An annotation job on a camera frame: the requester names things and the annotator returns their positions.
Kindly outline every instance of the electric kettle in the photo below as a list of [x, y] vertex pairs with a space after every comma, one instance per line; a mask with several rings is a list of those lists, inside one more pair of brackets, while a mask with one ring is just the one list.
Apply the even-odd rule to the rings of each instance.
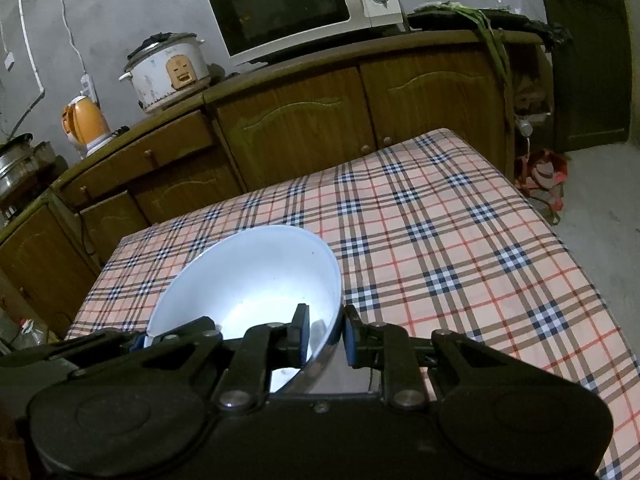
[[81, 156], [91, 155], [113, 135], [100, 108], [84, 95], [73, 99], [62, 110], [62, 127]]

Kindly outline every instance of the stainless steel pot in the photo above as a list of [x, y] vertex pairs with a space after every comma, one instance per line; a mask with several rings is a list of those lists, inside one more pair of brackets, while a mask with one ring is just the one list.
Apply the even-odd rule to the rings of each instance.
[[22, 134], [0, 146], [0, 205], [38, 173], [38, 161], [30, 145], [32, 140], [31, 134]]
[[48, 140], [36, 144], [36, 147], [33, 149], [33, 154], [41, 169], [46, 168], [56, 161], [56, 152], [53, 151], [53, 147]]

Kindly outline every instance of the wall switch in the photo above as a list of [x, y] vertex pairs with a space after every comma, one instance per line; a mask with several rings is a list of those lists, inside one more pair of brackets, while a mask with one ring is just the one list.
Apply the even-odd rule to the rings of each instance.
[[91, 78], [91, 76], [88, 74], [84, 74], [80, 78], [80, 83], [82, 84], [82, 91], [80, 93], [82, 95], [86, 95], [95, 104], [98, 104], [98, 96], [95, 93], [94, 80]]
[[14, 67], [15, 57], [13, 52], [9, 52], [4, 58], [4, 67], [6, 71], [9, 72]]

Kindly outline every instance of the microwave oven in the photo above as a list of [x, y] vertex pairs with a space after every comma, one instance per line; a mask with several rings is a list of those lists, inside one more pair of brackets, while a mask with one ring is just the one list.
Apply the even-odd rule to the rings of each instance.
[[402, 23], [398, 0], [209, 0], [233, 64], [311, 41]]

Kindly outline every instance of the microwave window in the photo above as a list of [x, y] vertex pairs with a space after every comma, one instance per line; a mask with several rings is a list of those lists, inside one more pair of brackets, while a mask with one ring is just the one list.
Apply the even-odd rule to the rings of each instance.
[[344, 0], [210, 0], [229, 54], [304, 30], [344, 22]]

